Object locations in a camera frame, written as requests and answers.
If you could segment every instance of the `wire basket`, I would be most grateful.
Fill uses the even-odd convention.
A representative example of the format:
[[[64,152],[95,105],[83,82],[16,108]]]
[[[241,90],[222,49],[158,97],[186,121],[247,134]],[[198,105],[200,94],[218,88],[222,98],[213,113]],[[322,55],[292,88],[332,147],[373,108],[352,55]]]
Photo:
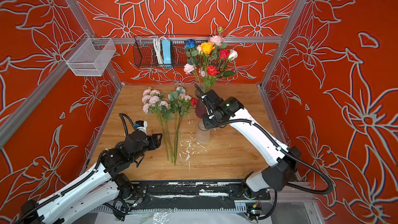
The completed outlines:
[[[184,67],[188,57],[185,52],[185,41],[195,40],[195,44],[201,44],[208,40],[206,35],[173,34],[164,37],[170,40],[170,64],[159,64],[153,45],[154,35],[135,36],[133,45],[134,63],[137,67]]]
[[[93,45],[89,38],[84,38],[75,54],[65,62],[77,76],[102,76],[115,52],[112,38],[106,45]]]

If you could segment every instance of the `blue rose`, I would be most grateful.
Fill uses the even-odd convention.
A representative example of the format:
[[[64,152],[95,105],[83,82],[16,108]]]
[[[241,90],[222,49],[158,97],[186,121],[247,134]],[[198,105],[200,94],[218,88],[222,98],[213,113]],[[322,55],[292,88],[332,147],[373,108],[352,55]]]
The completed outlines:
[[[195,47],[195,40],[189,39],[185,41],[185,48],[193,48]]]

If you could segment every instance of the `red rose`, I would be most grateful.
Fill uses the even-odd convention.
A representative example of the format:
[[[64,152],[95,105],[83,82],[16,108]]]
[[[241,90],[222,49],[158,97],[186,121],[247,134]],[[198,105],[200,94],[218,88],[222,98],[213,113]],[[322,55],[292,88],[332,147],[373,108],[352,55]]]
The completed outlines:
[[[214,67],[213,65],[209,65],[207,67],[207,74],[209,76],[216,76],[220,71],[218,71],[218,68]]]
[[[229,50],[226,49],[220,50],[220,59],[224,58],[225,60],[226,58],[228,58],[228,56],[229,56]]]

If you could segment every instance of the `white wire basket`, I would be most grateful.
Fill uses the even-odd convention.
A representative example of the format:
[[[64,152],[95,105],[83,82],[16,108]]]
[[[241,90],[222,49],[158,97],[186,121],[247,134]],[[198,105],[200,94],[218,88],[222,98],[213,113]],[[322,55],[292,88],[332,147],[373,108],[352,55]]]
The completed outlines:
[[[102,76],[116,52],[112,38],[106,45],[95,47],[89,38],[82,39],[82,42],[75,54],[65,62],[77,76]]]

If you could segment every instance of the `black wire basket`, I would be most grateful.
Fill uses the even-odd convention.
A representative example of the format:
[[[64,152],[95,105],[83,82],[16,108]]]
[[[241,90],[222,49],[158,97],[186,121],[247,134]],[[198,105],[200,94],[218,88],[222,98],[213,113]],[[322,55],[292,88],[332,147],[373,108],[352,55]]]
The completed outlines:
[[[171,64],[159,64],[153,45],[153,38],[165,37],[170,40],[170,56]],[[185,41],[189,39],[195,40],[195,44],[207,42],[209,36],[206,35],[189,35],[189,34],[167,34],[167,35],[142,35],[135,36],[133,45],[134,63],[137,67],[184,67],[188,57],[185,52]],[[162,42],[160,42],[160,50],[162,52]]]

